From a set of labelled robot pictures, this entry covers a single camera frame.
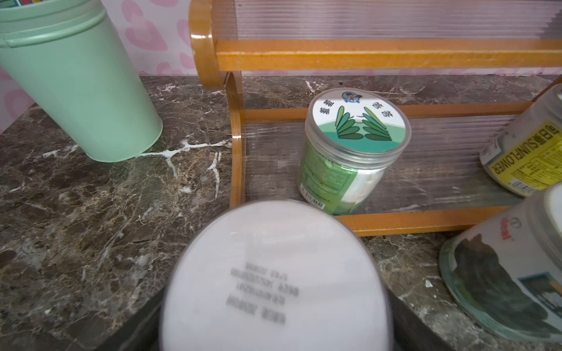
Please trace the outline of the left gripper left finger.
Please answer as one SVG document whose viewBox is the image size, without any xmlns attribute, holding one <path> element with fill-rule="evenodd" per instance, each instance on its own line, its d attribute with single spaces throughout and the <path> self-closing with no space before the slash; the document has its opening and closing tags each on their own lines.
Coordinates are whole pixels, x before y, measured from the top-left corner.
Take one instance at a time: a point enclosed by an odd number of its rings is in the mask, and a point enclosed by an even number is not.
<svg viewBox="0 0 562 351">
<path fill-rule="evenodd" d="M 160 316 L 164 296 L 165 289 L 163 288 L 95 351 L 158 351 L 160 349 Z"/>
</svg>

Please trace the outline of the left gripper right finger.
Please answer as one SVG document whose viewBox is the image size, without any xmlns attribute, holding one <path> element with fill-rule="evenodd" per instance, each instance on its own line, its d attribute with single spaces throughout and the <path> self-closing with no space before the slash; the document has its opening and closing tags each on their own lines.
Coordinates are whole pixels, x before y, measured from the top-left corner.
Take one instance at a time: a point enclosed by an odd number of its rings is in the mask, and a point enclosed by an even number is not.
<svg viewBox="0 0 562 351">
<path fill-rule="evenodd" d="M 388 290 L 392 308 L 393 350 L 404 351 L 453 351 L 443 339 L 434 333 L 391 290 Z"/>
</svg>

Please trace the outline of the seed jar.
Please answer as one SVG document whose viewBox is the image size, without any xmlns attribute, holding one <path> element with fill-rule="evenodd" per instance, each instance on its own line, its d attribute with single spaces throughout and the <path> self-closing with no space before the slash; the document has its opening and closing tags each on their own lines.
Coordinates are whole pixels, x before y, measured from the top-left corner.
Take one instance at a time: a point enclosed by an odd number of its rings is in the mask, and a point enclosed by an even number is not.
<svg viewBox="0 0 562 351">
<path fill-rule="evenodd" d="M 447 241 L 443 282 L 486 330 L 525 342 L 561 341 L 561 185 Z"/>
</svg>

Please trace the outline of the green jar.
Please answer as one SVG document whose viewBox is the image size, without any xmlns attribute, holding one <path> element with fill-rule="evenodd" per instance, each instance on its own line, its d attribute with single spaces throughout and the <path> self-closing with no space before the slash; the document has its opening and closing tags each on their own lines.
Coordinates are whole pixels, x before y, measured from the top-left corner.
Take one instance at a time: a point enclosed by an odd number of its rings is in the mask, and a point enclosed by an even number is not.
<svg viewBox="0 0 562 351">
<path fill-rule="evenodd" d="M 161 350 L 391 350 L 392 310 L 361 240 L 294 200 L 210 222 L 179 257 L 162 303 Z"/>
</svg>

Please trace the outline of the sunflower jar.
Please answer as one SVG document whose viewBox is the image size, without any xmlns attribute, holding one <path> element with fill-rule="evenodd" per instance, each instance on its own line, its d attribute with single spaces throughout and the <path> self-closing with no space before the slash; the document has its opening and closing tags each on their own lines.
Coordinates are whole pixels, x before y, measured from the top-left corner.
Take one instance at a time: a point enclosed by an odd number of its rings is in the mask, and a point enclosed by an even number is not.
<svg viewBox="0 0 562 351">
<path fill-rule="evenodd" d="M 479 154 L 487 174 L 528 197 L 561 182 L 561 85 L 545 92 Z"/>
</svg>

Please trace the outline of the wooden three-tier shelf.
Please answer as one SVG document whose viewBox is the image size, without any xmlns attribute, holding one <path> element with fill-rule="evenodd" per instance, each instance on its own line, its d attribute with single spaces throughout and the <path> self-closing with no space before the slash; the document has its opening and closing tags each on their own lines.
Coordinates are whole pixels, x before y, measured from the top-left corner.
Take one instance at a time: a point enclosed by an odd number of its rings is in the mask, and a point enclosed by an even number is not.
<svg viewBox="0 0 562 351">
<path fill-rule="evenodd" d="M 207 89 L 224 89 L 233 139 L 230 209 L 245 202 L 244 127 L 253 123 L 304 121 L 301 109 L 247 110 L 241 72 L 272 70 L 445 69 L 558 66 L 559 38 L 481 39 L 230 39 L 237 34 L 235 1 L 191 1 L 190 42 Z M 408 117 L 468 118 L 515 115 L 531 101 L 405 105 Z M 359 237 L 467 230 L 508 206 L 339 216 Z"/>
</svg>

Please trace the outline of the bottom left green-lid jar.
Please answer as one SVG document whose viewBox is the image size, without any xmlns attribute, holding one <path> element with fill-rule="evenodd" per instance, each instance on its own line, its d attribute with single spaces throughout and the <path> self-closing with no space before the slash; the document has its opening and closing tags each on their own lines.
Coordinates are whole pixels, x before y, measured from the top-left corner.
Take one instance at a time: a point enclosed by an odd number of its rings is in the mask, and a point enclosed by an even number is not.
<svg viewBox="0 0 562 351">
<path fill-rule="evenodd" d="M 356 211 L 404 152 L 411 124 L 373 92 L 337 88 L 318 94 L 304 125 L 297 185 L 311 205 L 333 215 Z"/>
</svg>

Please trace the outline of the green pen cup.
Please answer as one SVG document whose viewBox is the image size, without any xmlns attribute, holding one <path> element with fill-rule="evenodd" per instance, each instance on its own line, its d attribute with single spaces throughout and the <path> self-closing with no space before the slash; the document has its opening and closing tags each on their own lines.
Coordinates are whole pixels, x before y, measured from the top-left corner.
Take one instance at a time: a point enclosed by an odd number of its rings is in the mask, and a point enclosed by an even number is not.
<svg viewBox="0 0 562 351">
<path fill-rule="evenodd" d="M 93 160 L 150 149 L 163 124 L 101 1 L 1 10 L 1 66 Z"/>
</svg>

